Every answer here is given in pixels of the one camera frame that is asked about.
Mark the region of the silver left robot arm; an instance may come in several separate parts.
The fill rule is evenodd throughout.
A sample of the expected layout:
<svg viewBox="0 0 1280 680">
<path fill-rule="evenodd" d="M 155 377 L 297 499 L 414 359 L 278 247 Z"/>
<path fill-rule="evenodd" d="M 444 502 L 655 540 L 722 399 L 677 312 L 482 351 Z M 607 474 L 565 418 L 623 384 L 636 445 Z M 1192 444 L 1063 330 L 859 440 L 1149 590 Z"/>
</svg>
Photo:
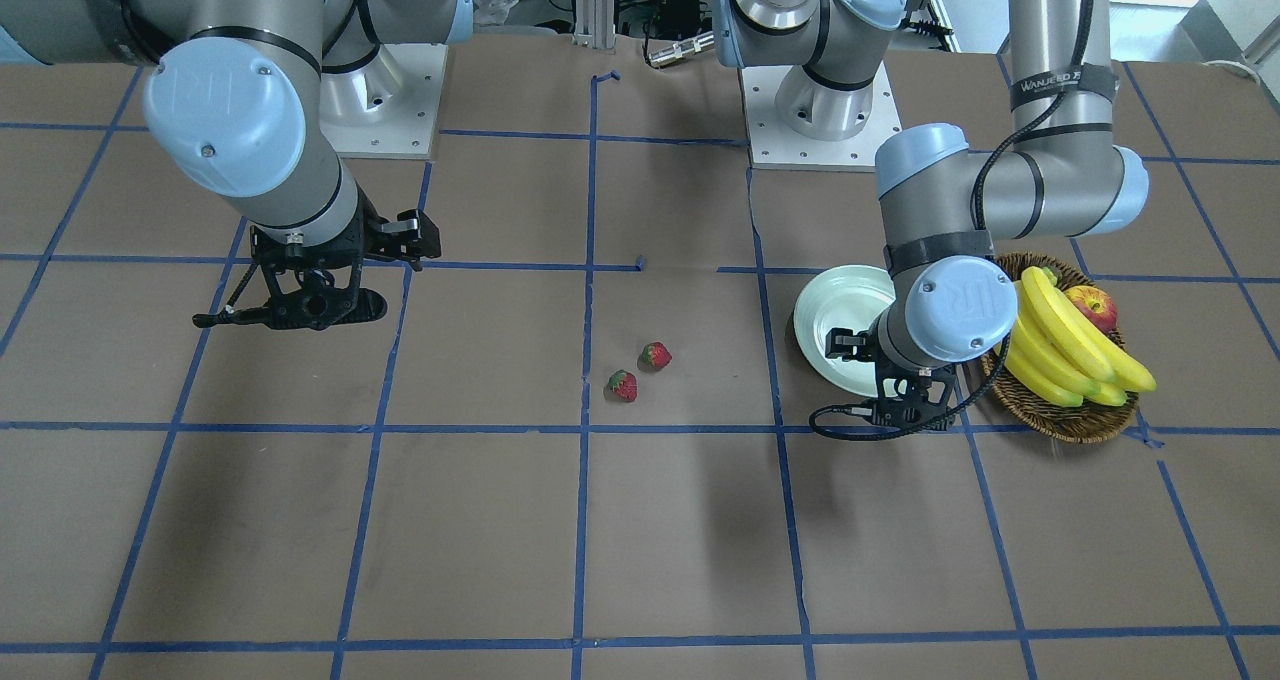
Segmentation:
<svg viewBox="0 0 1280 680">
<path fill-rule="evenodd" d="M 995 261 L 995 242 L 1119 231 L 1146 205 L 1138 152 L 1114 141 L 1119 79 L 1107 0 L 1009 0 L 1012 132 L 974 152 L 946 123 L 893 132 L 876 151 L 884 261 L 895 298 L 860 330 L 823 336 L 828 356 L 874 369 L 858 405 L 809 417 L 860 415 L 877 441 L 943 430 L 968 406 L 952 402 L 956 369 L 995 351 L 979 400 L 1012 365 L 1019 302 Z M 786 67 L 778 106 L 813 140 L 855 134 L 873 79 L 908 0 L 716 0 L 716 53 L 727 68 Z"/>
</svg>

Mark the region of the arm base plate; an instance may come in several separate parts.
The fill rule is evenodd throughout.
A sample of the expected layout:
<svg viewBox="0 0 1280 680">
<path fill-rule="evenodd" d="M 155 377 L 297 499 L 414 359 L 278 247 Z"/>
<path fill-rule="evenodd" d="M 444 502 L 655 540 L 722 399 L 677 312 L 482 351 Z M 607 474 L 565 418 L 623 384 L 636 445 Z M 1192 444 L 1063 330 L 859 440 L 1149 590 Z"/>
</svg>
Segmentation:
<svg viewBox="0 0 1280 680">
<path fill-rule="evenodd" d="M 827 88 L 800 67 L 740 70 L 751 166 L 873 173 L 876 152 L 902 129 L 887 68 L 869 86 Z"/>
<path fill-rule="evenodd" d="M 429 160 L 445 79 L 445 45 L 383 45 L 355 70 L 325 73 L 323 134 L 343 159 Z"/>
</svg>

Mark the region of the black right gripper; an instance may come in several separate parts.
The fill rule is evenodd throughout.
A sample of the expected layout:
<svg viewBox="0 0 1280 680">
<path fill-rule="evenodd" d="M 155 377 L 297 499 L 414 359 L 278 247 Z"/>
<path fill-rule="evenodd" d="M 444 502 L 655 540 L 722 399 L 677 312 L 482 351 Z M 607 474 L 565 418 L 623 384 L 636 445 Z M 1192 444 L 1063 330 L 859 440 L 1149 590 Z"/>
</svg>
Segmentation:
<svg viewBox="0 0 1280 680">
<path fill-rule="evenodd" d="M 388 304 L 361 287 L 364 263 L 399 261 L 419 271 L 422 259 L 442 256 L 439 228 L 425 213 L 406 210 L 392 223 L 365 193 L 346 228 L 325 243 L 278 242 L 259 228 L 251 231 L 250 241 L 250 270 L 221 311 L 195 316 L 197 328 L 262 324 L 273 330 L 320 332 L 335 324 L 376 321 L 385 316 Z M 257 269 L 269 300 L 261 307 L 236 310 L 234 302 Z"/>
</svg>

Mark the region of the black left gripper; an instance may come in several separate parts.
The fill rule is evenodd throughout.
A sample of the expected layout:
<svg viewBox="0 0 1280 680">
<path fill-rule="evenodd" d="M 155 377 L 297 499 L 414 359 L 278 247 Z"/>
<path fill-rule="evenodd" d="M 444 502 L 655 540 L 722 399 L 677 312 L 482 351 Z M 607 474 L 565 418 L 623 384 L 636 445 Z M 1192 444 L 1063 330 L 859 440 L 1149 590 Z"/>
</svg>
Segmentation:
<svg viewBox="0 0 1280 680">
<path fill-rule="evenodd" d="M 879 348 L 876 329 L 854 332 L 833 328 L 826 337 L 827 359 L 873 364 L 876 394 L 855 405 L 831 405 L 826 414 L 864 417 L 896 433 L 950 429 L 959 414 L 948 402 L 957 385 L 955 364 L 940 368 L 905 369 Z"/>
</svg>

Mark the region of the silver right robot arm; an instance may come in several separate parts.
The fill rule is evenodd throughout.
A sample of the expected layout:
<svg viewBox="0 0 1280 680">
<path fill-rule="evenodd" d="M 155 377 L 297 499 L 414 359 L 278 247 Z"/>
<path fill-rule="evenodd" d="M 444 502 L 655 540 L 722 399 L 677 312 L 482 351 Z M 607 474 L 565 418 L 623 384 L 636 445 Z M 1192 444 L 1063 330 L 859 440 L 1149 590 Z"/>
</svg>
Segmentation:
<svg viewBox="0 0 1280 680">
<path fill-rule="evenodd" d="M 369 260 L 419 270 L 442 252 L 422 211 L 380 215 L 323 131 L 325 88 L 361 83 L 362 115 L 398 100 L 393 45 L 453 45 L 472 0 L 3 0 L 3 61 L 147 68 L 148 129 L 196 184 L 250 224 L 268 300 L 197 314 L 198 328 L 323 330 L 383 318 Z"/>
</svg>

